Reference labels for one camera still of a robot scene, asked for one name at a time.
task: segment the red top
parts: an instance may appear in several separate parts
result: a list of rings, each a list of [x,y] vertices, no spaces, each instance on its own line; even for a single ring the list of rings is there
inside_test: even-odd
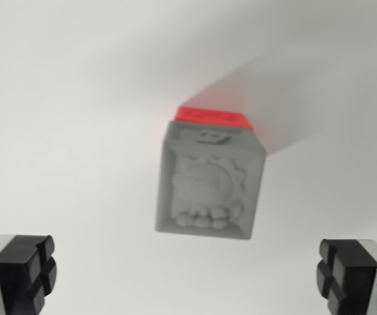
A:
[[[253,129],[252,124],[243,114],[222,112],[219,110],[204,110],[201,108],[186,106],[179,107],[177,113],[175,114],[175,120]]]

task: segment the white surface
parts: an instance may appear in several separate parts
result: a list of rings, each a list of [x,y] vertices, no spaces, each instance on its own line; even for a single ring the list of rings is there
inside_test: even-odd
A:
[[[255,59],[253,238],[154,231],[178,104]],[[51,234],[44,315],[328,314],[323,238],[377,241],[377,1],[0,1],[0,234]]]

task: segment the black gripper pad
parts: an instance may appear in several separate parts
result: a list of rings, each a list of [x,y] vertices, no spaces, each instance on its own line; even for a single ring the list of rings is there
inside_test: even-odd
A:
[[[0,286],[6,315],[38,315],[56,282],[51,236],[15,236],[0,252]]]
[[[365,315],[377,262],[357,240],[323,240],[317,285],[333,315]]]

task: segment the gray cube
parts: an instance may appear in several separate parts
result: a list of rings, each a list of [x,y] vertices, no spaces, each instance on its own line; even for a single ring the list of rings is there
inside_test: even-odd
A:
[[[156,230],[250,239],[265,158],[251,129],[171,121]]]

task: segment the red plastic layer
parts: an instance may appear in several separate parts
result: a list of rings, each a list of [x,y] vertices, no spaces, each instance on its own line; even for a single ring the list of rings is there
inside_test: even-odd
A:
[[[243,114],[222,112],[219,110],[205,110],[186,106],[179,107],[177,114],[175,115],[175,120],[253,129],[252,124]]]

